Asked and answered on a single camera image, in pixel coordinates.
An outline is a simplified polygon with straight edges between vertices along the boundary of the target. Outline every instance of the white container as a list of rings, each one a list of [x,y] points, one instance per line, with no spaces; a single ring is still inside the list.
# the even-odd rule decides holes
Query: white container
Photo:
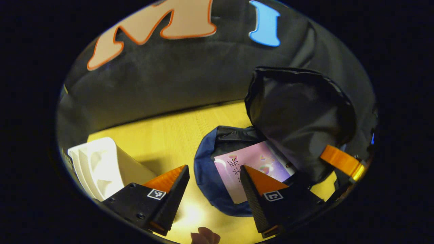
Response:
[[[100,201],[132,182],[144,184],[156,177],[110,137],[69,148],[68,155],[85,191]]]

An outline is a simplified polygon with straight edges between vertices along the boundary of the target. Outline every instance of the orange strap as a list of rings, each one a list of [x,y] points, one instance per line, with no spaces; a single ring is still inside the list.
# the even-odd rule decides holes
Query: orange strap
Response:
[[[366,171],[366,167],[356,158],[330,145],[325,147],[320,158],[335,166],[355,181],[358,181]]]

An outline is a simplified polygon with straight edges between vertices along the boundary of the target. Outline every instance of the pink object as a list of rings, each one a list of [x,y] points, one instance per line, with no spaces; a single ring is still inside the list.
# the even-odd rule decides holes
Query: pink object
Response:
[[[241,165],[262,171],[280,182],[295,173],[294,168],[285,167],[287,162],[280,158],[267,143],[267,141],[260,142],[214,158],[224,186],[235,204],[247,201],[240,181]]]

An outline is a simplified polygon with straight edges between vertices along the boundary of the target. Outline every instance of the wooden table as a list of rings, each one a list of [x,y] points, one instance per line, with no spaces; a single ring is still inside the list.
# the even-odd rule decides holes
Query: wooden table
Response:
[[[190,169],[190,181],[166,239],[191,243],[191,232],[204,226],[221,236],[221,244],[263,241],[253,217],[233,217],[212,206],[196,184],[193,159],[202,138],[219,125],[245,128],[251,126],[243,101],[224,103],[144,119],[99,131],[88,141],[111,137],[116,144],[157,175],[181,165]],[[334,191],[332,174],[312,192],[328,198]]]

